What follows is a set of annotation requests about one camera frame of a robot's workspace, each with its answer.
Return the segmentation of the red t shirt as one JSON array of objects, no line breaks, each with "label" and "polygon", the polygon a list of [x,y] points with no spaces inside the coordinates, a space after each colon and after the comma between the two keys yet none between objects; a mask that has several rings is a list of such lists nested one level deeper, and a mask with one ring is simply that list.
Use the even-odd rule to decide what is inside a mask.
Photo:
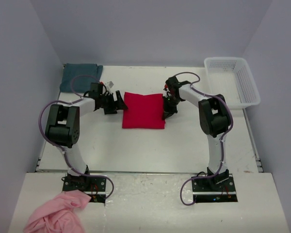
[{"label": "red t shirt", "polygon": [[163,120],[163,95],[141,95],[126,92],[124,102],[128,109],[123,112],[123,129],[155,129],[165,128]]}]

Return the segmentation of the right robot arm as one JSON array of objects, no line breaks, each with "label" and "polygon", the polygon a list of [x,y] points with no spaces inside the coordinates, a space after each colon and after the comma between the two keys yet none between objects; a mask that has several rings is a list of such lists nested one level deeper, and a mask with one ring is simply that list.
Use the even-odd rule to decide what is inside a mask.
[{"label": "right robot arm", "polygon": [[163,120],[176,114],[177,105],[182,101],[188,101],[198,108],[199,124],[209,145],[206,179],[213,186],[227,181],[229,171],[226,165],[225,140],[233,127],[233,119],[224,96],[203,93],[189,81],[178,81],[176,76],[167,79],[164,91]]}]

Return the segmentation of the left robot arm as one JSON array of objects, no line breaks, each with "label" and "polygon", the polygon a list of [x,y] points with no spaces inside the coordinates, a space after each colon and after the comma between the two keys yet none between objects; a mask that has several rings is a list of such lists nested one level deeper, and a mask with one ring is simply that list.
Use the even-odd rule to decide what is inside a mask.
[{"label": "left robot arm", "polygon": [[94,177],[89,174],[88,165],[83,160],[78,145],[81,117],[98,109],[103,109],[106,115],[128,109],[120,91],[112,93],[110,84],[113,83],[91,83],[89,90],[78,100],[56,101],[50,104],[46,128],[42,135],[61,152],[67,165],[68,177],[74,180]]}]

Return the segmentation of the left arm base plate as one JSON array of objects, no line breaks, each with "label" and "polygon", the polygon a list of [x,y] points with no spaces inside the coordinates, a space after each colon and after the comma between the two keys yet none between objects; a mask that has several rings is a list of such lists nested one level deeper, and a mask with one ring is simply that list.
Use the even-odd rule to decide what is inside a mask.
[{"label": "left arm base plate", "polygon": [[70,174],[62,177],[62,191],[79,190],[87,194],[92,203],[104,203],[106,201],[106,178],[101,177],[73,177]]}]

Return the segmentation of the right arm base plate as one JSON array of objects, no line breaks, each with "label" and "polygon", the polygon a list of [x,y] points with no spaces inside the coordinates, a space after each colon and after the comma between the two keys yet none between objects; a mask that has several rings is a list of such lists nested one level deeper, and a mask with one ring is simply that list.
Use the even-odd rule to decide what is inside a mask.
[{"label": "right arm base plate", "polygon": [[212,175],[209,169],[207,172],[192,177],[194,203],[238,202],[234,179],[228,169],[213,178],[205,178]]}]

